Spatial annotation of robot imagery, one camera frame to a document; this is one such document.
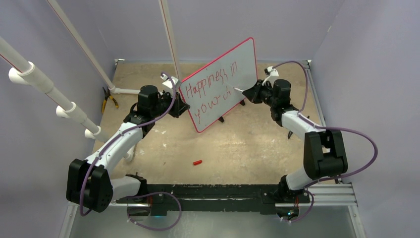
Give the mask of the red framed whiteboard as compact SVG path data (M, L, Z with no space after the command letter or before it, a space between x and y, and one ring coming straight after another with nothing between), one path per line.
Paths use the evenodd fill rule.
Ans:
M255 41L243 40L182 81L182 99L196 132L201 133L218 121L245 96L234 87L247 90L258 79Z

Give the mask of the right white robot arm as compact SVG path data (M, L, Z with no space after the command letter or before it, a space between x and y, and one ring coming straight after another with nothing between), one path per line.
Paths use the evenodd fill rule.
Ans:
M304 142L302 167L283 176L277 190L270 194L275 201L291 203L311 182L345 173L348 161L342 133L324 129L304 117L290 103L290 93L291 83L284 79L274 83L258 80L252 88L242 92L250 102L268 105L272 119Z

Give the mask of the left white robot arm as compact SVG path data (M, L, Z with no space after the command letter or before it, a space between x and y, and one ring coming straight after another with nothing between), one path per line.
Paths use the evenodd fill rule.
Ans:
M68 169L66 199L89 211L102 212L116 200L130 197L141 203L148 196L147 180L127 174L111 179L110 173L128 151L152 130L165 115L180 117L190 106L177 91L158 91L143 86L118 131L84 160L74 159Z

